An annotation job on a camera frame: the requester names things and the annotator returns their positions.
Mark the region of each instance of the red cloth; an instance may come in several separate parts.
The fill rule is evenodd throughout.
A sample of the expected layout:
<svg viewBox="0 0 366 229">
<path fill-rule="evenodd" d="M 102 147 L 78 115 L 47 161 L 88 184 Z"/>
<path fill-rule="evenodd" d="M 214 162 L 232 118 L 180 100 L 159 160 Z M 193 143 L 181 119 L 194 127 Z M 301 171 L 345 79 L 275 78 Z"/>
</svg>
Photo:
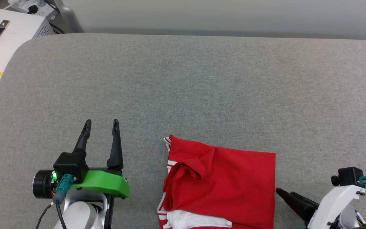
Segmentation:
<svg viewBox="0 0 366 229">
<path fill-rule="evenodd" d="M 169 161 L 177 163 L 164 181 L 166 211 L 222 217 L 234 229 L 273 228 L 274 153 L 169 138 Z"/>
</svg>

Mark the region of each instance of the floor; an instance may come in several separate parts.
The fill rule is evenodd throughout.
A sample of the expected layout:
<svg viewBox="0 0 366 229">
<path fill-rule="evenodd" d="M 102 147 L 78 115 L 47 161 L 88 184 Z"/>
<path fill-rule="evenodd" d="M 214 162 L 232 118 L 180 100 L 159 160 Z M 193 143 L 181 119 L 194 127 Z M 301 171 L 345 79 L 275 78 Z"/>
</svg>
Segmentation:
<svg viewBox="0 0 366 229">
<path fill-rule="evenodd" d="M 0 9 L 4 9 L 6 6 L 8 6 L 8 0 L 0 0 Z M 69 33 L 69 27 L 67 26 L 67 24 L 65 23 L 63 17 L 61 16 L 61 14 L 58 14 L 56 16 L 56 19 L 50 21 L 50 23 L 56 25 L 57 27 L 59 27 L 60 29 L 62 29 L 65 33 Z"/>
</svg>

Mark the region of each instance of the green led light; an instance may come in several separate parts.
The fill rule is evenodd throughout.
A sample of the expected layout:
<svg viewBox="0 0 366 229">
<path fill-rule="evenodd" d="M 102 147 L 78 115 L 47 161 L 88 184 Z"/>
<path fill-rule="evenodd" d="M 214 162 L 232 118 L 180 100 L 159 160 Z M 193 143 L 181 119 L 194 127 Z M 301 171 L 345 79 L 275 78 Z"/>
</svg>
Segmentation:
<svg viewBox="0 0 366 229">
<path fill-rule="evenodd" d="M 55 180 L 55 181 L 57 181 L 57 175 L 56 175 L 56 172 L 54 172 L 54 173 L 52 174 L 52 179 L 53 179 L 53 180 Z"/>
</svg>

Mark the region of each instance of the gray fabric surface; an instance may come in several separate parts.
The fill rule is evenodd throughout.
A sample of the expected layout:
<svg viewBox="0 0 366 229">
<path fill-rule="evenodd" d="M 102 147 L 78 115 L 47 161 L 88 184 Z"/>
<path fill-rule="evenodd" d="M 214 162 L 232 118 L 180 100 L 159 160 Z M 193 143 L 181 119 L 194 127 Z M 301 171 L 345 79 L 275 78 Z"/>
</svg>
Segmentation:
<svg viewBox="0 0 366 229">
<path fill-rule="evenodd" d="M 276 152 L 276 186 L 320 201 L 338 168 L 366 174 L 366 41 L 70 34 L 25 43 L 0 82 L 0 228 L 36 225 L 49 201 L 33 197 L 33 176 L 73 149 L 86 119 L 87 164 L 105 165 L 114 118 L 131 197 L 116 200 L 113 228 L 158 228 L 169 134 Z M 366 196 L 354 203 L 366 218 Z M 42 228 L 57 220 L 49 210 Z M 275 228 L 302 228 L 279 197 Z"/>
</svg>

